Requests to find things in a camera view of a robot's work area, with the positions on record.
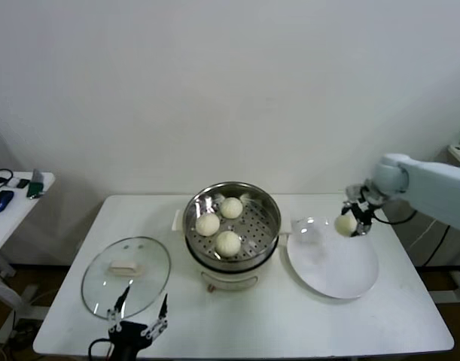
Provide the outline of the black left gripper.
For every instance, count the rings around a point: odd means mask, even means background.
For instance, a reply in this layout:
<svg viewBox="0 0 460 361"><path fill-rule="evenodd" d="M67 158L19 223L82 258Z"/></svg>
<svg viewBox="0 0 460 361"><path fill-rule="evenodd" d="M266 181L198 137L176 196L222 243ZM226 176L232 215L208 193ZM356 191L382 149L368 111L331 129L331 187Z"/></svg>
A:
<svg viewBox="0 0 460 361"><path fill-rule="evenodd" d="M168 326L166 318L168 294L163 299L158 318L147 328L146 325L141 323L122 321L121 311L125 305L130 287L131 285L129 284L117 298L114 307L107 310L108 337L114 345L109 358L111 361L135 361L138 352L150 346L149 338L158 338Z"/></svg>

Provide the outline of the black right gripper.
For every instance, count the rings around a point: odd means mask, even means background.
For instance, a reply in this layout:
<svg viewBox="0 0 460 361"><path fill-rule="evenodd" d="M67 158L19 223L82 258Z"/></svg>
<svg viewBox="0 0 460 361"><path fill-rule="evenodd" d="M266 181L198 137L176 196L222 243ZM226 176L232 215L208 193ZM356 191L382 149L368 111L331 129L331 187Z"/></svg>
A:
<svg viewBox="0 0 460 361"><path fill-rule="evenodd" d="M349 200L343 202L341 215L351 214L357 221L352 237L366 235L372 226L373 212L387 202L385 195L371 179L349 186Z"/></svg>

